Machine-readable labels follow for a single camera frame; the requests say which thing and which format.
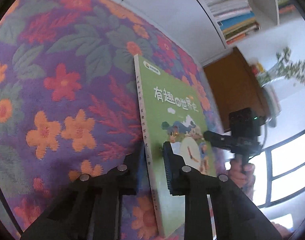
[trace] brown cabinet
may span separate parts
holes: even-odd
[[[224,131],[229,131],[228,115],[250,107],[258,116],[270,116],[267,101],[251,67],[237,47],[228,56],[204,68],[212,89]]]

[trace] person's hand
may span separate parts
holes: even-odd
[[[254,195],[254,169],[255,166],[252,163],[248,163],[244,166],[246,174],[242,173],[241,160],[230,160],[231,168],[228,171],[229,178],[239,187],[246,186],[245,194],[252,200]]]
[[[278,230],[278,232],[281,234],[283,239],[289,238],[289,236],[291,235],[291,232],[287,228],[283,227],[280,224],[276,224],[275,222],[271,222],[271,223]]]

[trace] clock face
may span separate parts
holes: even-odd
[[[182,140],[179,155],[183,157],[186,165],[199,170],[201,161],[199,146],[192,137],[187,136]]]

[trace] blue book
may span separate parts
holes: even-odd
[[[241,23],[241,22],[246,21],[246,20],[248,20],[250,18],[253,18],[253,17],[255,17],[254,13],[250,12],[250,13],[245,14],[245,15],[233,17],[233,18],[218,22],[218,24],[220,26],[220,29],[223,31],[225,29],[228,29],[228,28],[230,28],[230,27],[232,27],[232,26],[234,26],[238,23]]]

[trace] finger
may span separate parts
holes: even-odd
[[[230,160],[231,170],[241,172],[241,160],[232,159]]]
[[[245,174],[242,174],[240,171],[229,170],[228,176],[230,178],[247,180],[247,176]]]
[[[244,166],[244,171],[248,171],[250,173],[254,173],[254,169],[256,168],[256,166],[252,163],[248,163]]]
[[[231,180],[239,187],[242,188],[244,185],[246,185],[246,180],[245,179],[236,179],[236,178],[231,178]]]

